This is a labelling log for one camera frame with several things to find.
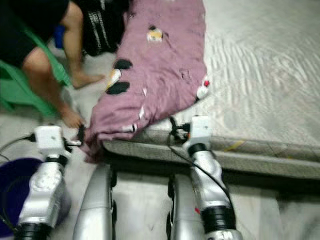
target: black patch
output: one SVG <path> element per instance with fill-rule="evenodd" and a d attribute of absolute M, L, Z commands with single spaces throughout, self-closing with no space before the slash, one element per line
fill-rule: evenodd
<path fill-rule="evenodd" d="M 154 31 L 154 30 L 156 30 L 157 29 L 157 27 L 155 26 L 155 25 L 150 25 L 149 26 L 149 30 L 151 30 L 151 31 Z"/>
<path fill-rule="evenodd" d="M 113 86 L 108 88 L 106 93 L 109 95 L 118 95 L 121 93 L 125 93 L 129 87 L 130 87 L 130 83 L 127 81 L 116 82 Z"/>
<path fill-rule="evenodd" d="M 115 69 L 129 69 L 132 66 L 133 66 L 132 62 L 130 62 L 129 60 L 126 60 L 126 59 L 119 59 L 114 64 Z"/>

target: white floor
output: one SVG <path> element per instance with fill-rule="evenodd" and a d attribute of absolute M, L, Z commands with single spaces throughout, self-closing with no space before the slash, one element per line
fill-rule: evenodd
<path fill-rule="evenodd" d="M 114 55 L 106 53 L 87 58 L 89 73 L 108 74 Z M 74 107 L 89 121 L 92 107 L 105 89 L 105 82 L 79 91 L 70 89 Z M 66 138 L 76 134 L 59 119 L 45 119 L 36 110 L 19 106 L 15 112 L 0 110 L 0 146 L 32 132 L 35 127 L 55 123 L 62 126 Z M 34 143 L 21 142 L 3 154 L 10 159 L 40 157 Z M 95 165 L 84 162 L 85 155 L 75 149 L 65 179 L 72 197 L 72 208 L 65 221 L 52 233 L 52 240 L 71 240 L 77 214 Z M 166 215 L 171 208 L 167 197 L 168 179 L 157 176 L 120 173 L 113 197 L 118 206 L 118 240 L 166 240 Z M 319 240 L 320 199 L 309 196 L 279 198 L 279 193 L 258 188 L 231 186 L 238 228 L 245 240 Z"/>

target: black cable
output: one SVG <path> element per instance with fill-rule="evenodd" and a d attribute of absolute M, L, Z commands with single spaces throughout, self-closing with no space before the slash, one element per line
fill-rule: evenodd
<path fill-rule="evenodd" d="M 16 139 L 13 139 L 12 141 L 9 141 L 8 143 L 6 143 L 5 145 L 3 145 L 2 147 L 0 147 L 0 153 L 3 152 L 6 148 L 10 147 L 12 144 L 15 144 L 19 141 L 22 141 L 22 140 L 28 140 L 30 142 L 35 142 L 36 141 L 36 136 L 34 133 L 31 133 L 27 136 L 23 136 L 23 137 L 19 137 L 19 138 L 16 138 Z"/>
<path fill-rule="evenodd" d="M 19 138 L 16 138 L 12 141 L 9 141 L 8 143 L 6 143 L 5 145 L 3 145 L 2 147 L 0 147 L 0 153 L 3 152 L 6 148 L 8 148 L 10 145 L 12 144 L 15 144 L 19 141 L 22 141 L 22 140 L 25 140 L 26 137 L 19 137 Z"/>
<path fill-rule="evenodd" d="M 234 205 L 231 201 L 231 197 L 230 194 L 228 192 L 228 190 L 223 187 L 217 179 L 215 179 L 209 172 L 207 172 L 206 170 L 204 170 L 202 167 L 200 167 L 198 164 L 194 163 L 192 160 L 186 158 L 185 156 L 181 155 L 178 151 L 176 151 L 172 146 L 171 146 L 171 135 L 172 135 L 172 131 L 169 133 L 168 138 L 167 138 L 167 146 L 169 147 L 169 149 L 178 157 L 180 157 L 181 159 L 185 160 L 186 162 L 188 162 L 189 164 L 191 164 L 192 166 L 198 168 L 201 172 L 203 172 L 205 175 L 207 175 L 211 180 L 213 180 L 220 188 L 221 190 L 224 192 L 224 194 L 226 195 L 226 197 L 228 198 L 229 202 L 230 202 L 230 207 L 231 210 L 233 212 L 234 217 L 236 217 L 236 213 L 235 213 L 235 208 Z"/>
<path fill-rule="evenodd" d="M 31 142 L 35 142 L 36 141 L 36 136 L 34 133 L 31 133 L 29 134 L 28 136 L 23 136 L 23 137 L 19 137 L 19 138 L 16 138 L 12 141 L 9 141 L 8 143 L 6 143 L 5 145 L 3 145 L 2 147 L 0 147 L 0 156 L 5 158 L 8 162 L 10 161 L 10 159 L 4 155 L 1 154 L 1 152 L 3 152 L 6 148 L 10 147 L 12 144 L 15 144 L 19 141 L 22 141 L 22 140 L 28 140 L 28 141 L 31 141 Z M 7 216 L 7 213 L 5 211 L 5 208 L 4 208 L 4 205 L 2 206 L 2 213 L 3 213 L 3 216 L 0 214 L 0 220 L 2 220 L 2 222 L 4 224 L 6 224 L 8 226 L 8 228 L 10 228 L 13 232 L 16 231 L 16 228 L 15 226 L 10 222 L 8 216 Z"/>
<path fill-rule="evenodd" d="M 7 221 L 1 214 L 0 214 L 0 220 L 8 226 L 8 228 L 10 228 L 12 230 L 12 232 L 15 232 L 16 229 L 15 227 L 11 224 L 11 222 Z"/>
<path fill-rule="evenodd" d="M 4 158 L 7 162 L 10 162 L 10 159 L 1 153 L 0 153 L 0 157 Z"/>

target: black bag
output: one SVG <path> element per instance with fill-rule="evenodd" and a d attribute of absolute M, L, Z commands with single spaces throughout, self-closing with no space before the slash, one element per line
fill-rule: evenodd
<path fill-rule="evenodd" d="M 75 0 L 83 13 L 83 48 L 91 55 L 114 53 L 124 33 L 129 0 Z"/>

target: pink blanket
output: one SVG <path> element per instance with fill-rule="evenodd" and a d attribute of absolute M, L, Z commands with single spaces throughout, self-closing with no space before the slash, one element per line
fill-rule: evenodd
<path fill-rule="evenodd" d="M 117 52 L 117 60 L 132 66 L 115 62 L 121 77 L 93 109 L 85 133 L 90 156 L 102 141 L 129 140 L 195 103 L 207 72 L 205 30 L 202 0 L 133 1 Z"/>

